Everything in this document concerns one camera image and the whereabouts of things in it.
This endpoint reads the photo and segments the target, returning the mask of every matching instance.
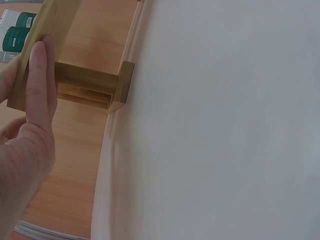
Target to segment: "white surface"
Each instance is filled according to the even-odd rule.
[[[320,2],[145,8],[105,139],[111,239],[320,239]]]

